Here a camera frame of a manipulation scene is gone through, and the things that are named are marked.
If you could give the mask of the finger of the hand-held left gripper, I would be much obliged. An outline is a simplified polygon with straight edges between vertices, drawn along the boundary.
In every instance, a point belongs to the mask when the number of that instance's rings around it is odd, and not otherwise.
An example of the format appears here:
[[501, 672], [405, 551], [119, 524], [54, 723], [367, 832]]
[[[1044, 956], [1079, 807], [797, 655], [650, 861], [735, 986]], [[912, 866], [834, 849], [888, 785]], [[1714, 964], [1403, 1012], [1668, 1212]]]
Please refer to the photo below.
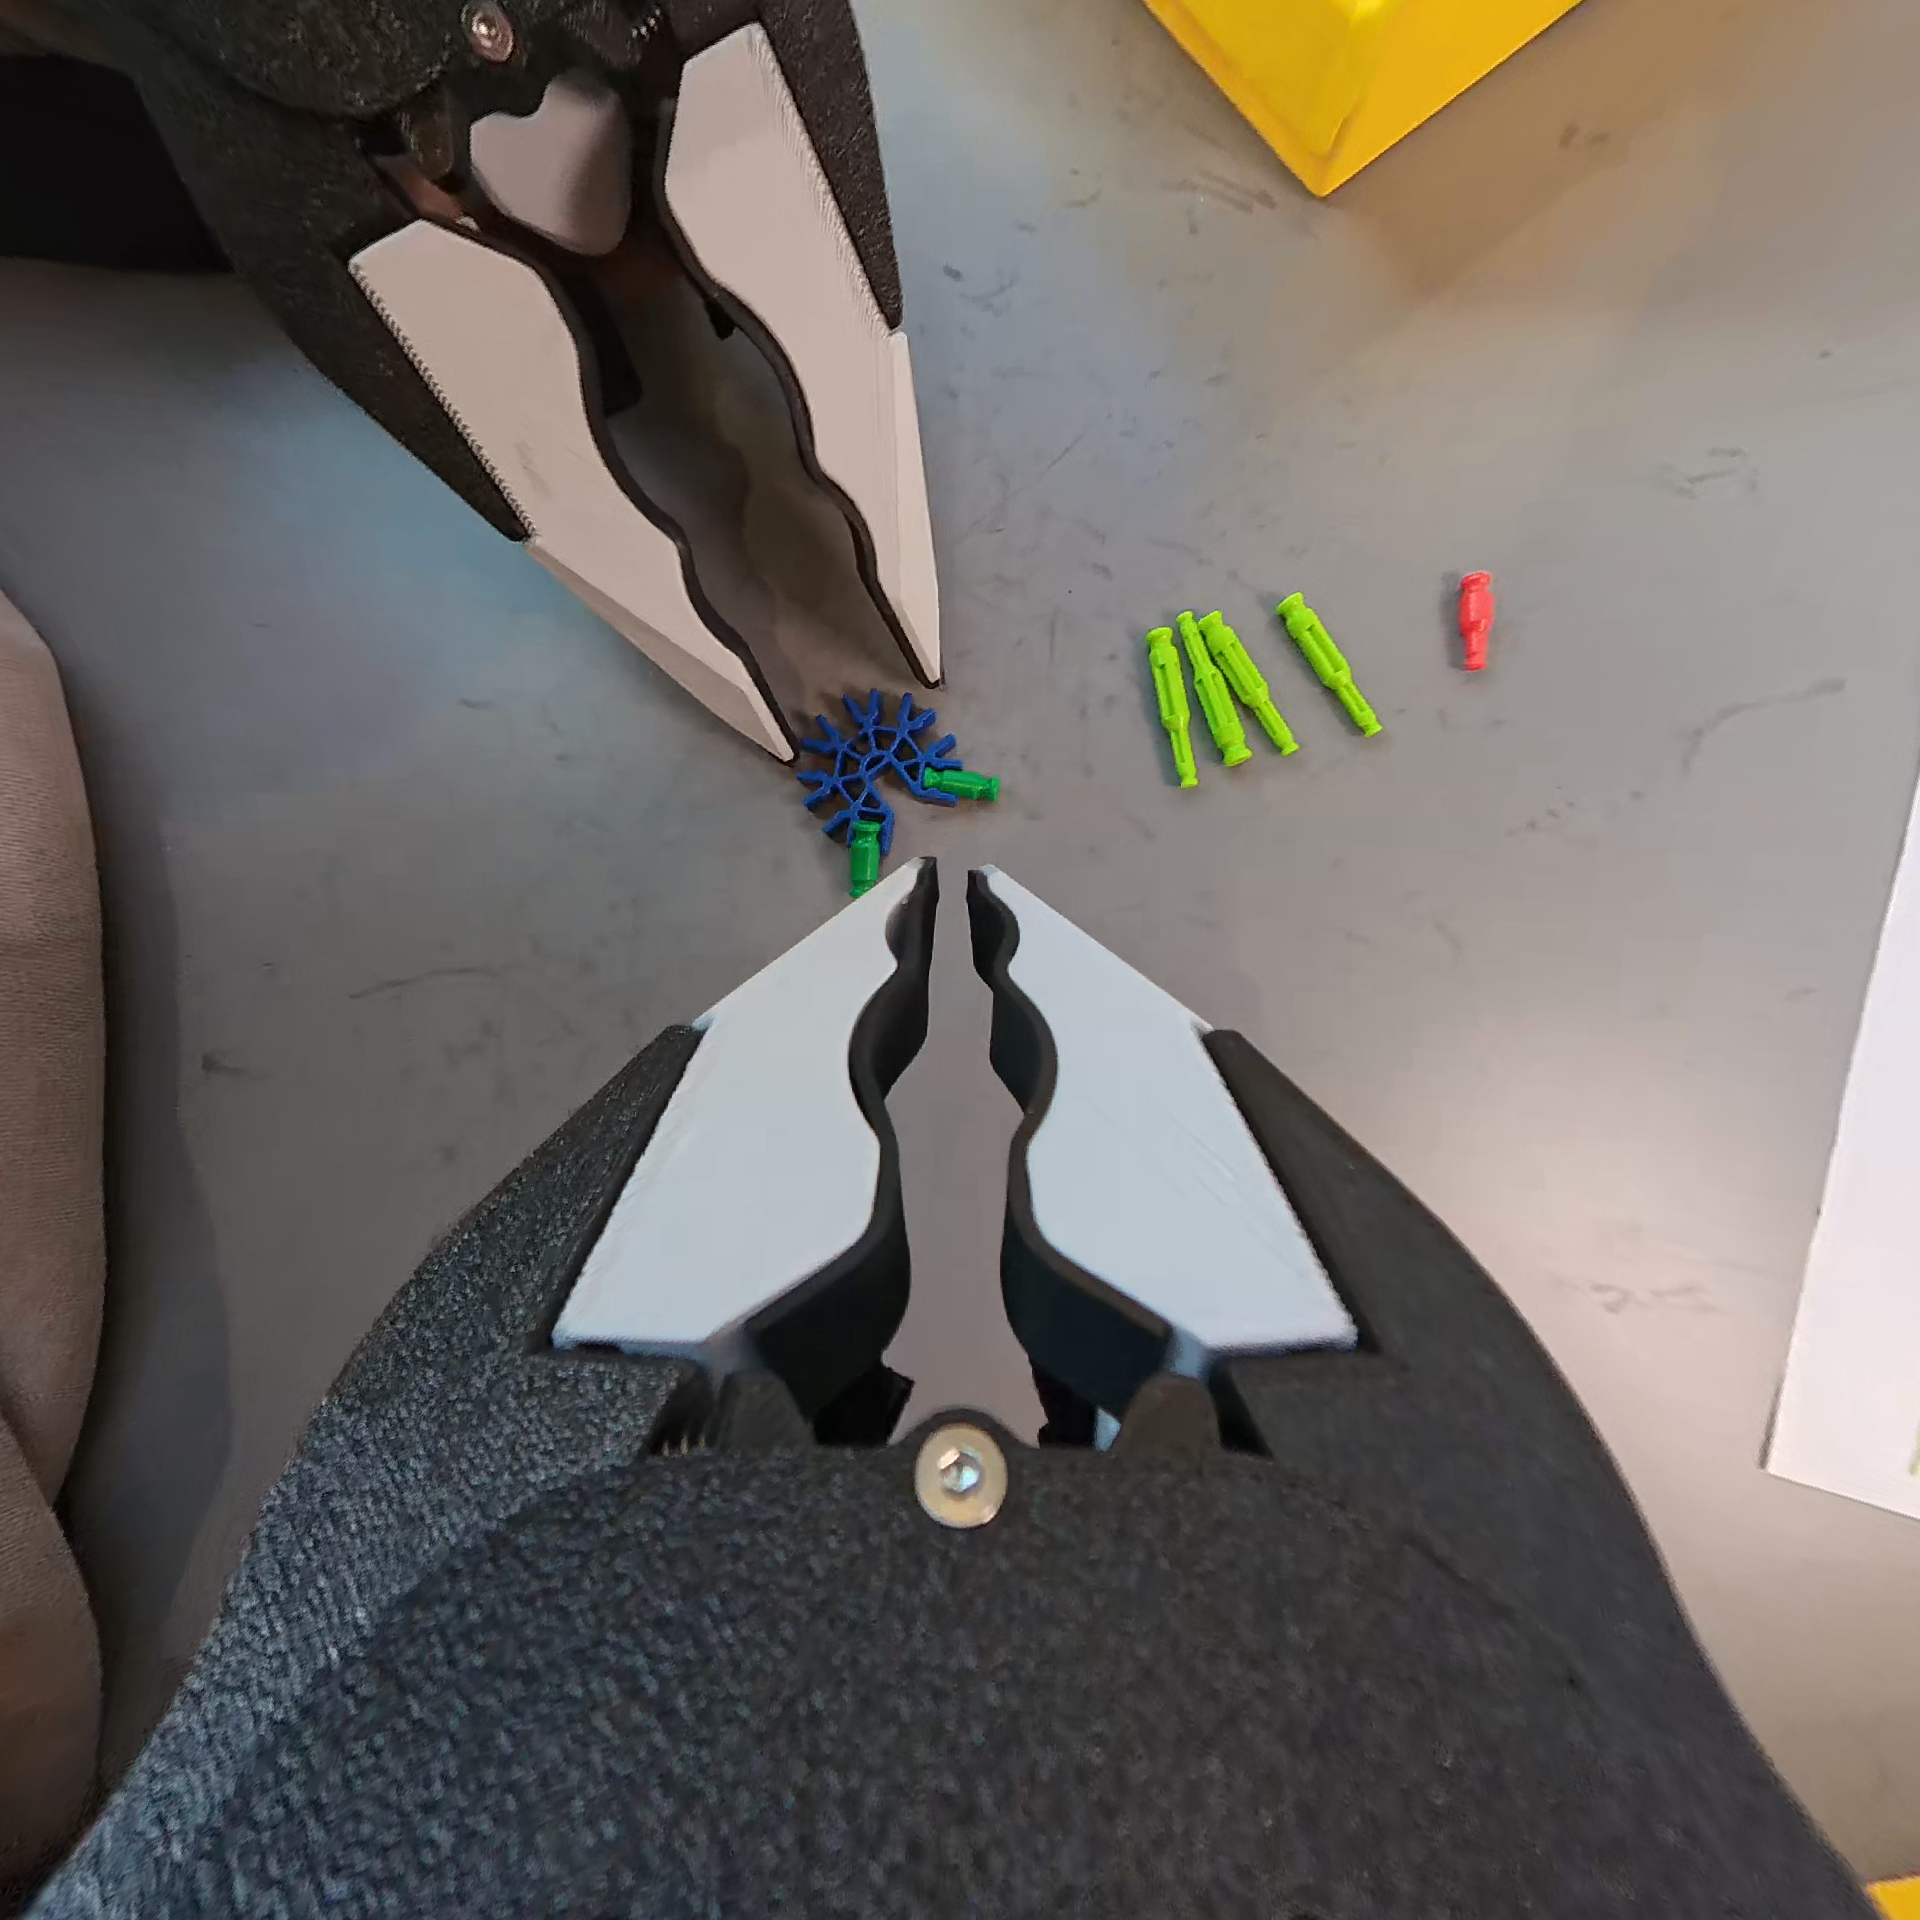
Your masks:
[[586, 324], [555, 274], [445, 224], [376, 237], [350, 274], [519, 517], [526, 551], [709, 713], [790, 764], [797, 744], [680, 527], [616, 459]]
[[847, 522], [861, 579], [920, 683], [943, 683], [941, 597], [904, 332], [832, 197], [768, 31], [685, 60], [658, 194], [701, 287], [786, 385], [802, 463]]

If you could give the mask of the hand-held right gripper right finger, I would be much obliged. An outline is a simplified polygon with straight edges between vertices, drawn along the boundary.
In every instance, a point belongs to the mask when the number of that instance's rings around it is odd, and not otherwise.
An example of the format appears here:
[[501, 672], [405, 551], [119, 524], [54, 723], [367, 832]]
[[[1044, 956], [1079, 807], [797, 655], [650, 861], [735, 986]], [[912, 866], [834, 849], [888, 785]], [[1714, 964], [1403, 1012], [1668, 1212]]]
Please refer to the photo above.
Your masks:
[[992, 1067], [1021, 1111], [1002, 1298], [1044, 1373], [1211, 1373], [1358, 1347], [1213, 1028], [1002, 869], [967, 879]]

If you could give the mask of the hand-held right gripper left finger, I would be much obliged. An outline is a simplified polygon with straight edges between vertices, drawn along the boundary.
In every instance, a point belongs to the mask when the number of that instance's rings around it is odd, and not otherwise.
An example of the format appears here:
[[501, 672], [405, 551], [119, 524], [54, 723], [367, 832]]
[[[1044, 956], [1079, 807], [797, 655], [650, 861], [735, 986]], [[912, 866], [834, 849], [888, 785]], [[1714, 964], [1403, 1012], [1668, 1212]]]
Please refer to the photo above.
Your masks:
[[750, 1320], [854, 1249], [880, 1192], [858, 1021], [903, 968], [903, 864], [704, 1012], [694, 1048], [560, 1308], [562, 1352], [734, 1359]]

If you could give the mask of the blue toy connector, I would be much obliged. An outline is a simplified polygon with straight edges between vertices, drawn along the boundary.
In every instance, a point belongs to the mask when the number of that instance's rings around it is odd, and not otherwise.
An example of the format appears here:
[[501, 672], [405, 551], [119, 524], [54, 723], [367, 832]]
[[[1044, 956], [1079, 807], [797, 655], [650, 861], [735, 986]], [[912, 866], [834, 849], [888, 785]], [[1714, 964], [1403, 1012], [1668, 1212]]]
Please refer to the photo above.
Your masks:
[[877, 852], [892, 855], [895, 837], [893, 787], [909, 801], [954, 803], [927, 788], [927, 775], [959, 775], [954, 735], [939, 735], [938, 712], [912, 692], [887, 696], [880, 689], [844, 699], [845, 721], [816, 716], [813, 735], [800, 741], [797, 785], [802, 807], [828, 837], [844, 844], [864, 824], [877, 825]]

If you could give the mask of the light green toy rod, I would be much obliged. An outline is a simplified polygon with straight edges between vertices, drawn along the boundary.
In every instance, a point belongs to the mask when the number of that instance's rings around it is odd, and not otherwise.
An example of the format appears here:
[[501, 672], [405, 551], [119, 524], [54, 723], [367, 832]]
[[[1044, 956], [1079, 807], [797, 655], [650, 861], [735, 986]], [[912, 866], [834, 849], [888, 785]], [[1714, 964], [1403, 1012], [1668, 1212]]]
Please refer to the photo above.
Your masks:
[[1192, 717], [1184, 677], [1184, 656], [1167, 627], [1156, 627], [1143, 637], [1149, 682], [1156, 698], [1159, 723], [1167, 737], [1167, 753], [1179, 788], [1195, 788]]
[[1224, 677], [1235, 699], [1259, 723], [1259, 729], [1283, 757], [1295, 754], [1300, 751], [1299, 739], [1292, 735], [1261, 669], [1245, 651], [1224, 616], [1216, 611], [1200, 616], [1197, 632], [1202, 633], [1208, 656]]
[[1191, 669], [1191, 689], [1200, 703], [1216, 754], [1223, 765], [1236, 768], [1252, 757], [1252, 751], [1245, 744], [1224, 672], [1219, 667], [1211, 642], [1191, 611], [1178, 616], [1178, 627]]
[[1320, 616], [1299, 593], [1277, 601], [1277, 620], [1307, 660], [1319, 683], [1334, 698], [1359, 737], [1378, 737], [1383, 725], [1354, 679], [1354, 667], [1339, 651]]

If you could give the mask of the grey desk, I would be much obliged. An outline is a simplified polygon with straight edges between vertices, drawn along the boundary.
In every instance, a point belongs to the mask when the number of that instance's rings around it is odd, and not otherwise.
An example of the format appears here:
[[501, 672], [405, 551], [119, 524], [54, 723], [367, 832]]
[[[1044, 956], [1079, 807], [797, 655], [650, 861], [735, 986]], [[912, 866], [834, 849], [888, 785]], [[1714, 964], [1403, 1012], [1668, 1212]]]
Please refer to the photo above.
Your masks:
[[[861, 4], [939, 549], [895, 1103], [915, 1412], [1032, 1424], [965, 875], [1245, 1033], [1514, 1295], [1863, 1879], [1915, 1871], [1915, 1525], [1764, 1474], [1915, 772], [1915, 4], [1584, 4], [1330, 200], [1140, 4]], [[5, 263], [5, 593], [110, 1003], [66, 1525], [102, 1776], [448, 1225], [845, 860], [228, 276]], [[1456, 584], [1495, 576], [1463, 669]], [[1383, 732], [1277, 620], [1299, 593]], [[1300, 751], [1223, 765], [1178, 616]], [[1146, 633], [1184, 656], [1179, 788]]]

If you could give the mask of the person's beige sweater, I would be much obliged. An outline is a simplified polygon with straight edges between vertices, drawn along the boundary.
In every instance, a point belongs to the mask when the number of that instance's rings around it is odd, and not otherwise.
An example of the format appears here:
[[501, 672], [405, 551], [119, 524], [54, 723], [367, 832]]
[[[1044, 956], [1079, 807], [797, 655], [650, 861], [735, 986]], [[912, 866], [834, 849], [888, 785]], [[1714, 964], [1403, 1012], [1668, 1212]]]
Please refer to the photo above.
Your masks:
[[2, 1884], [82, 1825], [102, 1656], [60, 1517], [106, 1315], [98, 860], [58, 660], [2, 603]]

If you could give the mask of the printed instruction sheet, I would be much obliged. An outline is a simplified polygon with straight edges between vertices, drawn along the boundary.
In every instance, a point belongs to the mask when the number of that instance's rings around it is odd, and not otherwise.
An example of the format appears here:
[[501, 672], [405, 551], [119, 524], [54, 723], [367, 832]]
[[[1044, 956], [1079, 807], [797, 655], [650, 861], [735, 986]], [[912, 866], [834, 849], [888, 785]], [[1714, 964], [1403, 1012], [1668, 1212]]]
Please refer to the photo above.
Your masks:
[[1869, 969], [1764, 1467], [1918, 1517], [1918, 813]]

